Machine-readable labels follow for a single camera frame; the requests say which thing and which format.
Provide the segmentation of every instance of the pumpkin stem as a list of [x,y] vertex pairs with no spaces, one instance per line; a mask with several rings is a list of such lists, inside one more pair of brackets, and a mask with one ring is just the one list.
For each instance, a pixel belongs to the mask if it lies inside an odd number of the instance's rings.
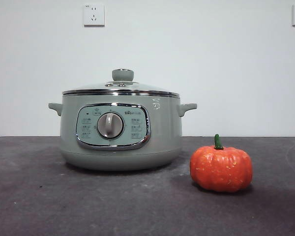
[[224,149],[221,142],[220,142],[220,137],[218,136],[218,134],[216,134],[214,136],[214,144],[215,144],[214,149],[216,149],[216,150],[223,150]]

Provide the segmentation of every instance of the lid knob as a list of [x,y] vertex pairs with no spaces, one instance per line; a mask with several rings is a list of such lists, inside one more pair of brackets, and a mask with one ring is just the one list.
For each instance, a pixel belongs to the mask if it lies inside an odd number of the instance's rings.
[[133,70],[128,69],[117,69],[113,70],[114,81],[133,81]]

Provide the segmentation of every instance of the side handle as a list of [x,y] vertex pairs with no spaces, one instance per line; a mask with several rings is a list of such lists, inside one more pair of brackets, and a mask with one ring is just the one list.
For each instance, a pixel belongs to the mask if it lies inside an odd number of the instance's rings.
[[62,113],[62,104],[60,103],[48,103],[48,107],[50,109],[55,110],[58,113],[58,116],[61,117],[61,113]]
[[197,103],[186,103],[186,104],[180,104],[178,105],[178,115],[179,117],[183,117],[186,111],[196,109]]

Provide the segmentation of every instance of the chrome trim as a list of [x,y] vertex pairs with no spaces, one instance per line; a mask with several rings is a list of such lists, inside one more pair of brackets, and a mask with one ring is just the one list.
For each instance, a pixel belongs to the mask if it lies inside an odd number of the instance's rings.
[[155,97],[174,97],[180,98],[178,93],[153,91],[153,90],[131,90],[131,89],[78,89],[62,92],[63,95],[122,95],[122,96],[155,96]]
[[[124,107],[137,107],[137,108],[140,108],[141,110],[143,110],[143,112],[145,114],[145,117],[146,117],[146,123],[147,123],[147,133],[146,133],[146,135],[140,141],[138,141],[138,142],[136,142],[134,144],[127,144],[127,145],[95,145],[95,144],[88,144],[88,143],[83,142],[79,138],[78,133],[77,133],[78,118],[79,118],[80,111],[85,107],[96,107],[96,106],[124,106]],[[89,148],[89,149],[94,149],[94,150],[101,150],[101,151],[138,149],[138,148],[141,148],[143,145],[145,145],[146,142],[148,142],[150,137],[151,137],[151,127],[150,127],[150,122],[149,122],[148,111],[147,111],[147,109],[145,107],[143,107],[143,106],[141,106],[139,104],[128,104],[128,103],[117,103],[117,102],[87,104],[87,105],[83,106],[79,110],[78,118],[77,118],[77,124],[76,124],[76,127],[75,127],[75,135],[76,135],[76,139],[78,141],[78,144],[80,146],[84,147],[84,148]]]

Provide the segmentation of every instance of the decorative pumpkin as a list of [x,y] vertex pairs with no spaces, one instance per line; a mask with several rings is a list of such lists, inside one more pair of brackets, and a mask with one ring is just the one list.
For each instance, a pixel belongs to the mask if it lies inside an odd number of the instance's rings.
[[191,178],[202,188],[217,192],[236,192],[252,180],[249,155],[234,147],[223,147],[219,135],[215,146],[197,149],[190,159]]

